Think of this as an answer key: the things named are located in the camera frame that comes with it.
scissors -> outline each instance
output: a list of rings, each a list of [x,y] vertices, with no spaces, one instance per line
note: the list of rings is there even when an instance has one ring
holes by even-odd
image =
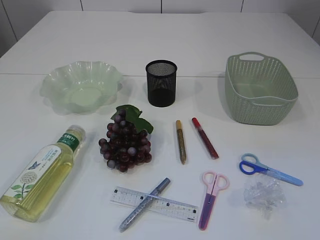
[[[253,158],[255,162],[246,160],[246,157]],[[259,161],[258,157],[252,153],[243,154],[241,157],[241,160],[242,161],[240,162],[239,167],[241,172],[243,172],[244,174],[252,175],[254,173],[262,173],[262,174],[273,176],[273,177],[276,176],[276,178],[279,178],[281,181],[285,181],[287,183],[294,184],[296,186],[302,186],[304,184],[304,182],[298,178],[295,178],[293,176],[290,176],[288,174],[285,174],[281,171],[275,170],[271,167],[268,167],[267,165],[262,164]],[[252,168],[253,171],[244,170],[243,165]]]
[[[212,175],[212,180],[210,182],[206,179],[207,175]],[[220,179],[224,179],[224,186],[219,186]],[[199,221],[199,229],[206,230],[212,209],[214,208],[214,204],[216,202],[218,192],[221,190],[225,190],[227,187],[229,187],[230,183],[229,179],[225,175],[217,174],[214,171],[206,171],[202,175],[202,181],[207,186],[207,189]]]

white wall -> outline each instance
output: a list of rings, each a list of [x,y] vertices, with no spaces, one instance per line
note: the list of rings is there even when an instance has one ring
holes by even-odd
[[[314,32],[313,39],[320,45],[320,23],[318,24]]]
[[[84,11],[161,13],[161,0],[81,0]]]
[[[288,13],[320,44],[320,0],[0,0],[0,56],[52,10]]]
[[[17,42],[5,9],[0,1],[0,57]]]
[[[240,12],[243,0],[162,0],[162,12]]]
[[[287,13],[312,36],[320,18],[320,0],[244,0],[242,12]]]
[[[18,40],[52,10],[82,10],[80,0],[2,1]]]

white flower illustration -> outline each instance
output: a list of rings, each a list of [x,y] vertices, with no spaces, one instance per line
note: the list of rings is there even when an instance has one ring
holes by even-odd
[[[37,178],[38,178],[38,176],[34,171],[29,171],[29,172],[22,175],[22,177],[20,178],[20,182],[22,184],[31,184],[35,180],[37,180]]]

green glass bowl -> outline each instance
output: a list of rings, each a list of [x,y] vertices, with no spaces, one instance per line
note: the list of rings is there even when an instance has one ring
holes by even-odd
[[[56,68],[42,83],[40,95],[53,108],[71,113],[93,112],[117,97],[118,70],[101,61],[76,61]]]

green plastic basket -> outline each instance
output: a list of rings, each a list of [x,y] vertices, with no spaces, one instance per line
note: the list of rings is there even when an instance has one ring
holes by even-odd
[[[258,55],[263,59],[240,59],[244,55]],[[296,103],[298,90],[280,60],[258,52],[245,52],[230,56],[227,60],[225,96],[235,121],[276,125]]]

